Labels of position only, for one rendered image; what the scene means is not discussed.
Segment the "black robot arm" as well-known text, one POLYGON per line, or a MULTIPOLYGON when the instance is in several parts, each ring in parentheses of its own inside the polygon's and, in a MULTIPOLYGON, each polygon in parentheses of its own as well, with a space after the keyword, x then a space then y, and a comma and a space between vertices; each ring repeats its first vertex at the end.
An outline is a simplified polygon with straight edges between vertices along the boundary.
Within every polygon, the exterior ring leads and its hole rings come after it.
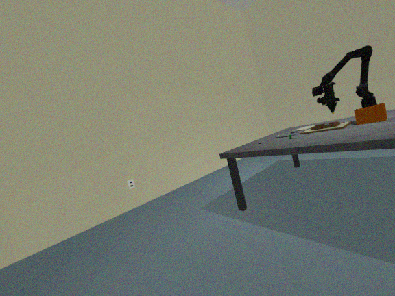
POLYGON ((370 57, 372 55, 372 47, 371 46, 365 46, 360 49, 351 51, 346 54, 338 63, 338 65, 329 73, 325 74, 325 76, 322 78, 322 82, 320 86, 312 88, 312 95, 317 96, 317 95, 322 95, 322 93, 329 93, 333 91, 333 84, 336 84, 335 82, 331 82, 333 78, 336 76, 336 74, 342 69, 342 67, 351 59, 353 58, 359 58, 361 57, 361 75, 360 75, 360 85, 359 87, 356 87, 356 93, 360 97, 363 97, 361 105, 362 108, 368 107, 368 106, 374 106, 376 104, 376 97, 374 96, 374 93, 368 92, 368 65, 370 61, 370 57), (331 82, 331 83, 330 83, 331 82), (330 83, 330 84, 329 84, 330 83), (324 89, 323 89, 324 88, 324 89))

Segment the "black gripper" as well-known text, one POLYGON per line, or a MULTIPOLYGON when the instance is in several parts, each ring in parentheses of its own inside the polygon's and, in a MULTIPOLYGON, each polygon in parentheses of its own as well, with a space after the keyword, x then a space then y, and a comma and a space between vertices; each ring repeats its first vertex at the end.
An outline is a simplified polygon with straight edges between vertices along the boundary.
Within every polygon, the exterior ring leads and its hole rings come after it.
POLYGON ((322 106, 327 104, 326 106, 328 106, 331 113, 335 112, 335 106, 337 104, 336 101, 339 101, 339 98, 335 98, 334 94, 335 94, 334 91, 325 93, 324 96, 326 96, 326 101, 322 102, 322 106))

